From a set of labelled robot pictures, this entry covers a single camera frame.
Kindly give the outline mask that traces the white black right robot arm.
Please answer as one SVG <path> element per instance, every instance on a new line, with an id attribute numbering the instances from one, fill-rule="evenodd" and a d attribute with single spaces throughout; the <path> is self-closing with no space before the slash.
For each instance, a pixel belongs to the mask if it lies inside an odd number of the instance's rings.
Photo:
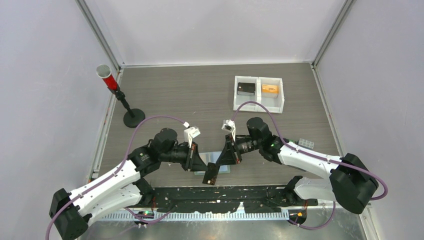
<path id="1" fill-rule="evenodd" d="M 272 134 L 260 117 L 250 118 L 246 126 L 248 134 L 237 135 L 235 122 L 224 120 L 221 128 L 228 135 L 214 164 L 216 167 L 240 164 L 243 154 L 258 151 L 269 162 L 319 177 L 294 177 L 284 189 L 285 198 L 291 205 L 299 205 L 303 200 L 320 199 L 336 202 L 345 210 L 359 215 L 373 199 L 379 183 L 356 155 L 328 155 L 304 148 Z"/>

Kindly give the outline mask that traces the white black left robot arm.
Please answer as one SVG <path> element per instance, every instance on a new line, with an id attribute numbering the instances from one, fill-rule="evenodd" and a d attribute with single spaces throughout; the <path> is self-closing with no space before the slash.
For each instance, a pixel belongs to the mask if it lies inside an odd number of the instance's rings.
<path id="1" fill-rule="evenodd" d="M 153 189 L 145 176 L 158 170 L 161 163 L 180 164 L 184 171 L 206 171 L 193 139 L 200 135 L 196 126 L 184 130 L 184 142 L 177 132 L 164 128 L 148 144 L 128 154 L 123 165 L 72 191 L 57 190 L 52 197 L 49 216 L 63 240 L 75 240 L 99 218 L 120 208 L 153 202 Z"/>

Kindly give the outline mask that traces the green card holder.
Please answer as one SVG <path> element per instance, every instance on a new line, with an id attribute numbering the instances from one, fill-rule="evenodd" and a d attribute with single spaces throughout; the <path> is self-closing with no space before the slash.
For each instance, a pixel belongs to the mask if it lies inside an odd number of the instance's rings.
<path id="1" fill-rule="evenodd" d="M 221 154 L 220 151 L 212 151 L 212 152 L 202 152 L 199 155 L 200 155 L 201 159 L 206 164 L 208 164 L 208 163 L 214 163 L 215 164 L 217 162 L 220 154 Z M 222 165 L 219 168 L 219 171 L 218 171 L 219 174 L 228 174 L 230 172 L 231 172 L 231 170 L 230 170 L 229 165 Z"/>

